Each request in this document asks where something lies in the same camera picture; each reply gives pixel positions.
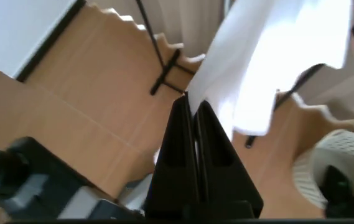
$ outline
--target drying rack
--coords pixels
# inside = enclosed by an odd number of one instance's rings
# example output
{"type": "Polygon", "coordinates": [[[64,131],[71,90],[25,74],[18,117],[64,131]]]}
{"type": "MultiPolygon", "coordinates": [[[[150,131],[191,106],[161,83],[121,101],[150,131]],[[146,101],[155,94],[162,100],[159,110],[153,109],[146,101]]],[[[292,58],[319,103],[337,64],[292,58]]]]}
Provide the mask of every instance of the drying rack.
{"type": "MultiPolygon", "coordinates": [[[[187,72],[187,73],[190,73],[192,75],[195,74],[194,71],[191,71],[181,65],[179,65],[177,63],[177,60],[178,60],[178,57],[180,55],[180,50],[177,49],[173,56],[171,57],[171,59],[167,62],[167,64],[165,65],[164,64],[164,61],[163,61],[163,58],[162,58],[162,55],[160,54],[160,50],[159,50],[159,47],[157,46],[157,42],[154,38],[154,34],[153,34],[153,31],[152,31],[152,27],[151,27],[151,24],[149,22],[149,20],[147,19],[147,15],[146,15],[146,11],[145,11],[145,8],[142,4],[142,1],[141,0],[136,0],[137,2],[137,5],[138,5],[138,8],[139,8],[139,11],[142,15],[142,18],[144,19],[144,23],[145,23],[145,26],[146,26],[146,29],[149,33],[149,36],[152,40],[152,43],[153,43],[153,47],[154,47],[154,50],[156,51],[156,55],[157,55],[157,58],[159,59],[159,62],[160,62],[160,65],[162,67],[162,73],[159,75],[159,78],[157,78],[155,84],[153,84],[151,90],[150,90],[150,94],[151,95],[155,95],[156,94],[156,91],[159,89],[160,85],[161,84],[164,84],[168,87],[170,87],[171,89],[179,92],[179,93],[183,93],[184,90],[181,90],[180,88],[177,88],[176,86],[174,86],[173,84],[167,82],[165,80],[165,78],[167,77],[167,74],[170,72],[171,68],[173,66],[187,72]]],[[[351,30],[353,36],[354,36],[354,26],[351,30]]],[[[274,106],[274,111],[276,109],[278,109],[287,99],[290,98],[290,96],[295,92],[297,91],[303,84],[305,84],[311,77],[313,77],[323,66],[325,66],[325,64],[317,64],[317,65],[314,65],[312,66],[311,68],[309,68],[306,72],[304,72],[302,74],[302,76],[300,77],[300,79],[297,81],[297,83],[293,86],[293,88],[291,90],[289,90],[287,93],[285,93],[280,99],[278,99],[278,101],[275,103],[275,106],[274,106]]],[[[254,141],[255,139],[257,138],[257,136],[248,136],[247,140],[246,140],[246,148],[251,148],[254,144],[254,141]]]]}

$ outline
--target white cloth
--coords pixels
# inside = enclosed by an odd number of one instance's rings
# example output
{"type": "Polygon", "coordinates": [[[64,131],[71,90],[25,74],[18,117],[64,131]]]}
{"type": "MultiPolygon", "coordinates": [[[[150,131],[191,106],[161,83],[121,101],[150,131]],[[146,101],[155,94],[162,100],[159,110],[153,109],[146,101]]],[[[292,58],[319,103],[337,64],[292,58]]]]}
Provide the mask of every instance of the white cloth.
{"type": "Polygon", "coordinates": [[[351,0],[237,0],[187,91],[192,114],[207,100],[226,134],[265,135],[277,89],[311,66],[342,68],[351,0]]]}

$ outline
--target laundry basket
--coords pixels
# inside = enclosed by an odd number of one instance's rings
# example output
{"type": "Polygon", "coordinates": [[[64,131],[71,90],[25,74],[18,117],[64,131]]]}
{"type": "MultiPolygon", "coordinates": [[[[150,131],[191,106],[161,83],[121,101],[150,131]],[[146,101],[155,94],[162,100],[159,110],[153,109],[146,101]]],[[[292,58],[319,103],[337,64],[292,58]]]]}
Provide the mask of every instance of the laundry basket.
{"type": "Polygon", "coordinates": [[[328,166],[334,166],[352,182],[354,192],[354,133],[336,130],[301,154],[293,165],[293,179],[298,191],[319,208],[326,199],[319,190],[328,166]]]}

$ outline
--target black machine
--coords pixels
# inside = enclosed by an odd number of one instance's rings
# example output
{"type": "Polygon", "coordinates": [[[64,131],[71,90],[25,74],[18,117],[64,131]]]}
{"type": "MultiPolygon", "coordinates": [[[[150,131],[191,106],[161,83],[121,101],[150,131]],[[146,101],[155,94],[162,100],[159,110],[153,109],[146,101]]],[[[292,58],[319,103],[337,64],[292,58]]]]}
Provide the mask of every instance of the black machine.
{"type": "Polygon", "coordinates": [[[0,151],[0,206],[10,223],[354,223],[258,220],[263,200],[211,106],[204,101],[192,119],[187,95],[172,106],[143,212],[110,198],[33,138],[0,151]]]}

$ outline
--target tile floor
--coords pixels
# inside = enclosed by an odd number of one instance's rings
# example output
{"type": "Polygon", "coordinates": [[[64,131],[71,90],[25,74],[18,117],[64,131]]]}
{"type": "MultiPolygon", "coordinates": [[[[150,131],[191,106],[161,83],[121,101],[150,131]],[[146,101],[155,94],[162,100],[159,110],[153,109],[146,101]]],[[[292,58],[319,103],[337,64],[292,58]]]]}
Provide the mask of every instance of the tile floor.
{"type": "MultiPolygon", "coordinates": [[[[158,43],[170,58],[173,48],[163,36],[158,43]]],[[[180,63],[192,70],[200,65],[184,57],[180,63]]],[[[0,72],[0,149],[33,136],[117,197],[127,181],[152,172],[152,155],[179,97],[165,86],[149,95],[160,71],[144,31],[86,6],[26,83],[0,72]]],[[[168,77],[180,88],[191,78],[177,68],[168,77]]],[[[354,129],[354,121],[331,123],[316,108],[302,109],[290,99],[252,149],[244,148],[245,136],[235,134],[235,149],[264,199],[262,218],[322,216],[294,188],[291,165],[298,153],[338,128],[354,129]]]]}

